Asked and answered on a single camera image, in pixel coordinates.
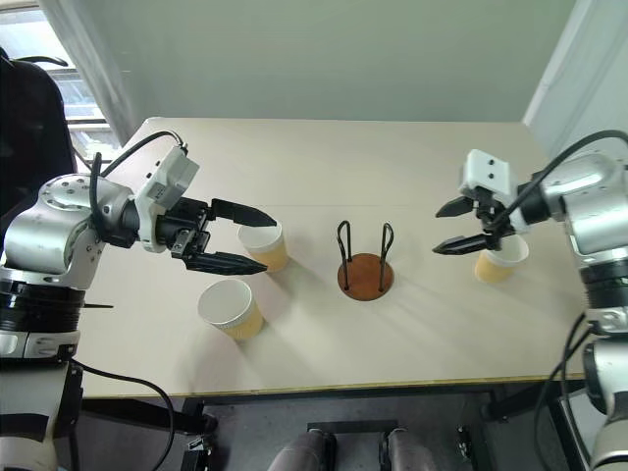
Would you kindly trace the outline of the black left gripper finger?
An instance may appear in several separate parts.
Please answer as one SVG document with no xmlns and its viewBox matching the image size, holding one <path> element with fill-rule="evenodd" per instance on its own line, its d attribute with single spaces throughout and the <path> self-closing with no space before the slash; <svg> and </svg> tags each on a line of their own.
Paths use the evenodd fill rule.
<svg viewBox="0 0 628 471">
<path fill-rule="evenodd" d="M 239 203 L 214 198 L 210 204 L 210 219 L 233 221 L 247 227 L 275 227 L 277 221 L 265 212 Z"/>
<path fill-rule="evenodd" d="M 183 262 L 190 271 L 222 276 L 254 275 L 268 269 L 256 260 L 226 252 L 192 253 Z"/>
</svg>

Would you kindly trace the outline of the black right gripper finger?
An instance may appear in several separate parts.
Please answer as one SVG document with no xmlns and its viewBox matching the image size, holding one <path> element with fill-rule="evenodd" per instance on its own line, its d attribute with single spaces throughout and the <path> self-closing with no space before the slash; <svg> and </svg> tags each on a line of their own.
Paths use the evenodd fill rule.
<svg viewBox="0 0 628 471">
<path fill-rule="evenodd" d="M 436 213 L 437 218 L 458 217 L 473 211 L 475 200 L 468 196 L 458 196 L 444 204 Z"/>
<path fill-rule="evenodd" d="M 493 238 L 490 235 L 479 234 L 449 238 L 435 246 L 432 251 L 440 255 L 465 255 L 489 249 L 492 246 Z"/>
</svg>

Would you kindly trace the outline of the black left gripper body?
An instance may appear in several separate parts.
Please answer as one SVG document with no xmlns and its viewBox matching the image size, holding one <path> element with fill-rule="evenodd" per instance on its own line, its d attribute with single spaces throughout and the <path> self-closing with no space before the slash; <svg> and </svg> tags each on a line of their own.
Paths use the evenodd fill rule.
<svg viewBox="0 0 628 471">
<path fill-rule="evenodd" d="M 173 258 L 183 261 L 188 270 L 211 271 L 211 257 L 205 253 L 210 234 L 210 206 L 203 201 L 182 197 L 171 209 L 157 218 L 157 241 Z"/>
</svg>

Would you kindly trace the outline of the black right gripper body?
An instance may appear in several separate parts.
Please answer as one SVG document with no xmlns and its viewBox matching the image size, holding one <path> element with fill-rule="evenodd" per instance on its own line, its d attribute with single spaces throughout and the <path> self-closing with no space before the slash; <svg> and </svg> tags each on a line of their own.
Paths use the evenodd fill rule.
<svg viewBox="0 0 628 471">
<path fill-rule="evenodd" d="M 481 222 L 486 241 L 501 241 L 504 237 L 515 234 L 508 219 L 496 223 L 497 217 L 505 207 L 495 200 L 495 195 L 491 191 L 477 186 L 474 189 L 474 199 L 477 202 L 476 218 Z"/>
</svg>

